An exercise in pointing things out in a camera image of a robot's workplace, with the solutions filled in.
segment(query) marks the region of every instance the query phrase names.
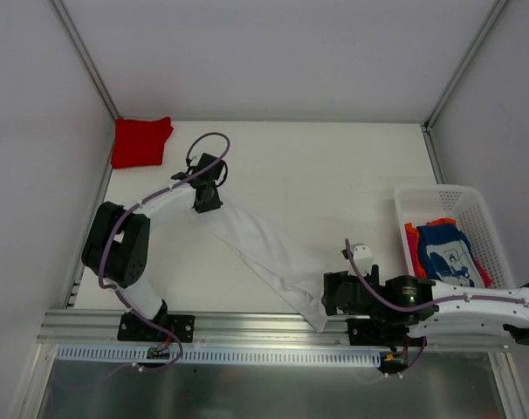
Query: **gray wall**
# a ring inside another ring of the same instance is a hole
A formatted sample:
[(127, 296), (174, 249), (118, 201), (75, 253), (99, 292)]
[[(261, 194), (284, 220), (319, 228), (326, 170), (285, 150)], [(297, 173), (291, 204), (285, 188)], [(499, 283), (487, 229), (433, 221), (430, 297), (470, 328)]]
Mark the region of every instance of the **gray wall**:
[(124, 115), (424, 122), (494, 0), (67, 0)]
[(0, 2), (0, 418), (68, 284), (112, 130), (48, 2)]
[[(529, 0), (514, 1), (436, 123), (447, 182), (479, 189), (517, 285), (529, 281)], [(529, 348), (515, 359), (529, 397)]]

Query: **blue cloth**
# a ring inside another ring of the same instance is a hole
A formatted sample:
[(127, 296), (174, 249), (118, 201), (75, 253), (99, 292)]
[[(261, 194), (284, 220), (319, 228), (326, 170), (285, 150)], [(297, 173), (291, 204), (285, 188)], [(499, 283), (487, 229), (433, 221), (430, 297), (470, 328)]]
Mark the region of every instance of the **blue cloth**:
[(437, 224), (417, 227), (418, 260), (428, 278), (445, 283), (484, 288), (471, 244), (456, 225)]

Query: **red towel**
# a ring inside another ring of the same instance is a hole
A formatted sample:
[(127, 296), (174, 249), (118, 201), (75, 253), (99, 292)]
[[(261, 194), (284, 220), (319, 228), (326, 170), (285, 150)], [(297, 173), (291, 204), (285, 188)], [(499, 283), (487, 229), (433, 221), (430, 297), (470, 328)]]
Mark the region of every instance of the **red towel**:
[(113, 168), (160, 166), (166, 140), (173, 132), (171, 118), (161, 120), (123, 120), (115, 124)]

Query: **white plastic basket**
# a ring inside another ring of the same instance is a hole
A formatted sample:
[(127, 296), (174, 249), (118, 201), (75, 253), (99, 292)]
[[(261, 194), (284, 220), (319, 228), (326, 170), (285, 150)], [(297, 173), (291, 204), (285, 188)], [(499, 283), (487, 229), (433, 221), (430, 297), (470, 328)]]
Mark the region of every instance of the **white plastic basket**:
[(395, 190), (396, 214), (409, 275), (414, 275), (404, 224), (424, 225), (445, 216), (471, 242), (472, 253), (493, 283), (491, 288), (513, 288), (511, 271), (484, 198), (474, 188), (456, 185), (402, 186)]

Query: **white cloth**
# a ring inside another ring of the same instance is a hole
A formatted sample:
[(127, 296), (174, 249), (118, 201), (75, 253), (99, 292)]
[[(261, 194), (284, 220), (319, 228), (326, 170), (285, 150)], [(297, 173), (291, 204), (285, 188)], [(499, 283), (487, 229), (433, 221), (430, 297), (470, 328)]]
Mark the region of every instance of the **white cloth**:
[(333, 271), (333, 264), (226, 194), (222, 193), (221, 199), (221, 209), (201, 214), (197, 221), (322, 332), (327, 320), (320, 301), (323, 274)]

